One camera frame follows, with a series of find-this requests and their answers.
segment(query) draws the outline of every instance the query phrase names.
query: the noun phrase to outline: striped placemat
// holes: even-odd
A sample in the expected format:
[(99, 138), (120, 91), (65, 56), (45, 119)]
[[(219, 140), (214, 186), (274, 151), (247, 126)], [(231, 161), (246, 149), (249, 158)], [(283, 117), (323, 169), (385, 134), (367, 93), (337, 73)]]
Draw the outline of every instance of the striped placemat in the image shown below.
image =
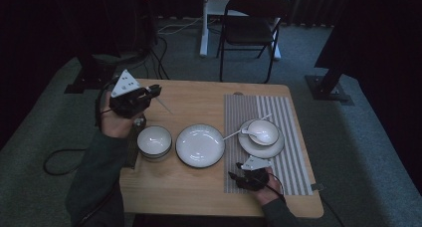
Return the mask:
[[(285, 148), (269, 160), (274, 173), (283, 182), (286, 195), (312, 195), (311, 184), (305, 167), (301, 145), (292, 114), (292, 108), (287, 97), (265, 96), (224, 96), (224, 125), (225, 134), (229, 135), (239, 129), (242, 123), (249, 119), (272, 114), (267, 120), (274, 123), (285, 136)], [(239, 143), (234, 135), (226, 140), (225, 150), (225, 193), (246, 193), (236, 186), (228, 171), (243, 176), (242, 170), (236, 167), (236, 162), (244, 163), (249, 153)]]

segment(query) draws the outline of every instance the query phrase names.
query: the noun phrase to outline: person's left hand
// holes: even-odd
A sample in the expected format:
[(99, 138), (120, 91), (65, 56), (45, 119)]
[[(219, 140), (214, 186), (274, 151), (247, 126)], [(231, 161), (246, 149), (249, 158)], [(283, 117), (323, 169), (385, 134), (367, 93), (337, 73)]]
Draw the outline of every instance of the person's left hand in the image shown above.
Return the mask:
[(134, 120), (142, 116), (143, 112), (136, 114), (131, 119), (121, 117), (115, 112), (110, 111), (110, 96), (111, 92), (105, 94), (105, 106), (102, 109), (101, 119), (103, 134), (110, 137), (126, 138), (130, 133)]

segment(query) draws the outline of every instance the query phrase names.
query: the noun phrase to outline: gray carpet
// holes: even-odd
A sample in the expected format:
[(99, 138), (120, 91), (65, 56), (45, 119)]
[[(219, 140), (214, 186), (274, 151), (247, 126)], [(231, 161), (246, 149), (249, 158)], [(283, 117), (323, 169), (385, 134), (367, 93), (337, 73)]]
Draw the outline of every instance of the gray carpet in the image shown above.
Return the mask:
[[(186, 20), (160, 21), (160, 25)], [(211, 28), (219, 29), (217, 24)], [(398, 159), (391, 142), (363, 95), (358, 82), (343, 76), (340, 84), (354, 106), (339, 102), (315, 101), (305, 76), (324, 75), (315, 69), (317, 56), (330, 29), (283, 27), (280, 37), (282, 58), (274, 65), (270, 84), (287, 85), (303, 131), (316, 181), (327, 189), (321, 192), (345, 226), (422, 226), (422, 198)], [(161, 31), (175, 32), (175, 29)], [(209, 56), (199, 57), (201, 31), (189, 27), (161, 37), (168, 47), (162, 65), (172, 80), (218, 81), (219, 61), (215, 58), (218, 35), (210, 33)], [(164, 51), (158, 40), (154, 52)], [(99, 56), (108, 62), (115, 58)], [(265, 77), (267, 57), (228, 55), (225, 81), (255, 83)], [(155, 79), (152, 63), (119, 66), (136, 78)], [(60, 148), (85, 148), (94, 127), (94, 100), (98, 91), (64, 95), (80, 65), (70, 60), (51, 80), (19, 129), (0, 152), (0, 226), (69, 226), (64, 200), (73, 174), (51, 176), (43, 171), (43, 161)], [(81, 153), (60, 156), (49, 165), (66, 170)], [(310, 226), (339, 226), (324, 206), (320, 219), (303, 219)], [(126, 214), (131, 226), (132, 214)]]

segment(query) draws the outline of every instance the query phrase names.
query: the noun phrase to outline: hand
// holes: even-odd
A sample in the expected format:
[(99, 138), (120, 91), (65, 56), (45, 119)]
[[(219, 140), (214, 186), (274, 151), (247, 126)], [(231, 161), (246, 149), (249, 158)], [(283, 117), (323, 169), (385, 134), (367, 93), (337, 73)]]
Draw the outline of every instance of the hand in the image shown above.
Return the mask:
[[(266, 167), (265, 169), (269, 173), (270, 179), (267, 184), (280, 193), (280, 182), (274, 177), (273, 169), (271, 167)], [(255, 197), (255, 199), (260, 203), (261, 206), (279, 198), (279, 196), (267, 186), (258, 191), (250, 191), (250, 193)]]
[(143, 113), (138, 113), (131, 119), (127, 119), (110, 111), (109, 98), (111, 92), (105, 94), (105, 106), (102, 109), (102, 131), (103, 134), (110, 137), (126, 138), (135, 119), (139, 118)]

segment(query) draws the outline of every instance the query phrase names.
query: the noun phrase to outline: chopsticks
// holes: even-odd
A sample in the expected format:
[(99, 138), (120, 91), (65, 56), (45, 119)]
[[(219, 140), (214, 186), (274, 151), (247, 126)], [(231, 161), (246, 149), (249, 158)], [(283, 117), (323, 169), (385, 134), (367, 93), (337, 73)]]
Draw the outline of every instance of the chopsticks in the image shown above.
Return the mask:
[[(270, 115), (272, 115), (272, 114), (270, 113), (270, 114), (268, 114), (268, 115), (265, 115), (265, 116), (261, 117), (261, 119), (265, 119), (265, 118), (269, 117)], [(236, 131), (236, 132), (234, 132), (234, 133), (229, 134), (228, 136), (224, 137), (224, 138), (223, 138), (223, 140), (225, 140), (225, 139), (227, 139), (227, 138), (229, 138), (229, 137), (232, 137), (233, 135), (235, 135), (235, 134), (239, 133), (240, 131), (241, 131), (241, 129), (239, 129), (238, 131)]]

